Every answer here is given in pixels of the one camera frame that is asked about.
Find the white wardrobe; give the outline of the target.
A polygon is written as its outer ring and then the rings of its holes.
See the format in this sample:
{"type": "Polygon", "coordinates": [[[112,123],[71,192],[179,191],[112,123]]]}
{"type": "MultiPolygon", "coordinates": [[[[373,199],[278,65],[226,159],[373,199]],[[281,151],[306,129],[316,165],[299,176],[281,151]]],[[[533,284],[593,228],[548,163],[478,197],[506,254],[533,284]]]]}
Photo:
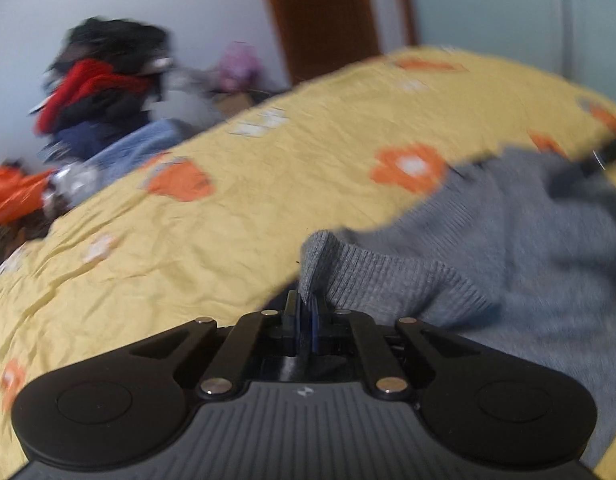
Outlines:
{"type": "Polygon", "coordinates": [[[510,58],[616,101],[616,0],[412,0],[419,40],[510,58]]]}

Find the grey knitted sweater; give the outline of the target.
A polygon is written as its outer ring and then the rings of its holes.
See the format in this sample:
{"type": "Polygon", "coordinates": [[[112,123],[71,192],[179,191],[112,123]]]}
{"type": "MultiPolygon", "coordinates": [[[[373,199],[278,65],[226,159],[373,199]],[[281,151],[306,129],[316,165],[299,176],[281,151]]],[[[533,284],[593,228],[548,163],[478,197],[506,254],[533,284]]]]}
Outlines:
{"type": "Polygon", "coordinates": [[[299,294],[388,325],[404,318],[554,368],[598,407],[587,465],[616,437],[616,186],[562,200],[558,154],[507,148],[452,169],[389,226],[320,231],[301,250],[299,294]]]}

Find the orange plastic bag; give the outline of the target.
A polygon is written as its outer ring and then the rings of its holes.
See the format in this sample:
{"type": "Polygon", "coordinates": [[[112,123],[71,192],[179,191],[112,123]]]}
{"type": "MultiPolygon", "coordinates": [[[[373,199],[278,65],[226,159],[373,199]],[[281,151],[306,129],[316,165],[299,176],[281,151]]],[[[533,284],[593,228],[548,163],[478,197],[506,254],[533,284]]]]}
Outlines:
{"type": "Polygon", "coordinates": [[[25,174],[13,166],[0,166],[0,224],[9,224],[40,210],[52,170],[25,174]]]}

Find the cardboard box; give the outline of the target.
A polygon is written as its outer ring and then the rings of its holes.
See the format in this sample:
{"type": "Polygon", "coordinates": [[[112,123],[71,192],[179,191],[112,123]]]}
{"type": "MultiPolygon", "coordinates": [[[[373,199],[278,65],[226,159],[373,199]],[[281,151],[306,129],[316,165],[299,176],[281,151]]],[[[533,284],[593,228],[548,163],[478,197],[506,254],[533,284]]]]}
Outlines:
{"type": "Polygon", "coordinates": [[[256,106],[259,98],[256,92],[217,93],[212,102],[224,118],[231,118],[256,106]]]}

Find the pile of dark red clothes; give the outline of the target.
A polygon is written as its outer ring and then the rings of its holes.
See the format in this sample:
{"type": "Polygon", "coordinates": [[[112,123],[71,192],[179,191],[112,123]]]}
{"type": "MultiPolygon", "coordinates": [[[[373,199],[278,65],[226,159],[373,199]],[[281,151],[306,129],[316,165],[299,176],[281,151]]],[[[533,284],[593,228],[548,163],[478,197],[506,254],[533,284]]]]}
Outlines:
{"type": "Polygon", "coordinates": [[[127,18],[88,18],[67,32],[44,74],[33,132],[87,160],[149,122],[172,65],[166,29],[127,18]]]}

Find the silver crumpled plastic bag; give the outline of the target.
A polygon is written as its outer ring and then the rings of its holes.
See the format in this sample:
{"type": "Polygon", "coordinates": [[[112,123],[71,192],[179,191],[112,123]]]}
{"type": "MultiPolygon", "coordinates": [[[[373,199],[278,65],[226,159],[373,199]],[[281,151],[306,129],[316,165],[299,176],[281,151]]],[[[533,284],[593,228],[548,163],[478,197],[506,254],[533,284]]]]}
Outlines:
{"type": "Polygon", "coordinates": [[[53,169],[42,193],[45,212],[59,214],[87,200],[100,189],[100,173],[87,162],[70,164],[53,169]]]}

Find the yellow carrot print quilt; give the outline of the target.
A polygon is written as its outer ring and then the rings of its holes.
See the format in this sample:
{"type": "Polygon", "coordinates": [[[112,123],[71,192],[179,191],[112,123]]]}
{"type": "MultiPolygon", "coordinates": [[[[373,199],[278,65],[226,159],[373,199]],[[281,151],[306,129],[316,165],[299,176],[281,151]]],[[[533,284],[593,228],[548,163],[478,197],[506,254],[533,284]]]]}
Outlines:
{"type": "Polygon", "coordinates": [[[314,79],[161,152],[0,269],[0,479],[26,461],[30,380],[173,326],[230,325],[298,271],[313,232],[380,226],[453,162],[506,145],[588,151],[616,103],[543,70],[402,49],[314,79]]]}

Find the light blue fleece blanket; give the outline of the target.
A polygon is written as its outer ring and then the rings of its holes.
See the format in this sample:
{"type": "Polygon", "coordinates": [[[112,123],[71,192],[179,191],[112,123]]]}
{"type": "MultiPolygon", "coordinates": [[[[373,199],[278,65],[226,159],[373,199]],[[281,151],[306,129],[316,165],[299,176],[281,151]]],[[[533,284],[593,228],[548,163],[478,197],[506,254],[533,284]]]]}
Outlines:
{"type": "Polygon", "coordinates": [[[129,133],[87,162],[97,169],[97,183],[105,188],[153,157],[189,140],[196,133],[187,122],[160,119],[129,133]]]}

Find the brown wooden door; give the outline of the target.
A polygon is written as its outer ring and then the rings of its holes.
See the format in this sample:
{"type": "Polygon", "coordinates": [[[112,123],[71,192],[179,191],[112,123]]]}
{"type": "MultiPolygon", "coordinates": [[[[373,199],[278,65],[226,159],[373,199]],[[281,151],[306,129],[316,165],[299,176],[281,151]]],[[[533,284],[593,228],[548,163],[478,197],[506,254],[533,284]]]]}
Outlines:
{"type": "Polygon", "coordinates": [[[412,0],[268,0],[295,86],[419,43],[412,0]]]}

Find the grey white stuffed bag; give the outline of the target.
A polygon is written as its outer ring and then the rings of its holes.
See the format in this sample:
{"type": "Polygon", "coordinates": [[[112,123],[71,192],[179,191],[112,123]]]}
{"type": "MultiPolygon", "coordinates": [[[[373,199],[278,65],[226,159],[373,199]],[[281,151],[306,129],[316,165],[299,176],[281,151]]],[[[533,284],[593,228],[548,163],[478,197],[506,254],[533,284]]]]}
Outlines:
{"type": "Polygon", "coordinates": [[[207,78],[198,70],[174,68],[163,76],[163,99],[154,105],[155,117],[173,119],[200,133],[224,122],[207,90],[207,78]]]}

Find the pink plastic bag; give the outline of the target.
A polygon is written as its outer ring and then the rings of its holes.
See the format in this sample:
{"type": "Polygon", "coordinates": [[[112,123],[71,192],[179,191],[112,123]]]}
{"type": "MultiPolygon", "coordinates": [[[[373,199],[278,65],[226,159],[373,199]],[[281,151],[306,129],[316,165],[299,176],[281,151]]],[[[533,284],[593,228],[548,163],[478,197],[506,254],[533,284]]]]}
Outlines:
{"type": "Polygon", "coordinates": [[[248,90],[261,74],[257,51],[242,41],[231,42],[224,50],[219,63],[218,84],[222,92],[238,93],[248,90]]]}

